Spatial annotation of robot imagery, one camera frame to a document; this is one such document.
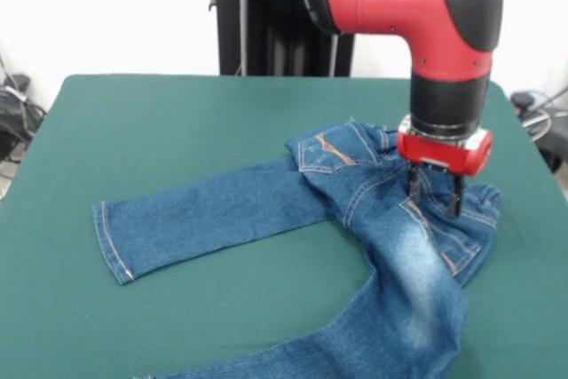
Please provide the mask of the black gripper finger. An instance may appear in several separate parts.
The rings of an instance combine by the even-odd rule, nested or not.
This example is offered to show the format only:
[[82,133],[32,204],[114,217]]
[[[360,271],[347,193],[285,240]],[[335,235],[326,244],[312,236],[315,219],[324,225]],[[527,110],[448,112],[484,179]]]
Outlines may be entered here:
[[408,169],[407,192],[413,201],[419,201],[421,196],[420,165],[411,162]]
[[448,203],[448,215],[458,217],[462,208],[462,196],[464,191],[464,176],[450,173],[450,193]]

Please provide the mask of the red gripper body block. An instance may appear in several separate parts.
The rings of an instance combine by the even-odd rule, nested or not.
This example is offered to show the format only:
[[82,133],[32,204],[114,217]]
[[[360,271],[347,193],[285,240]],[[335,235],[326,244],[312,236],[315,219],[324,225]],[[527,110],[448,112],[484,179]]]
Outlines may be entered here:
[[397,149],[402,158],[433,165],[454,175],[476,176],[489,158],[492,143],[492,132],[483,128],[464,140],[442,141],[420,135],[412,128],[409,115],[398,126]]

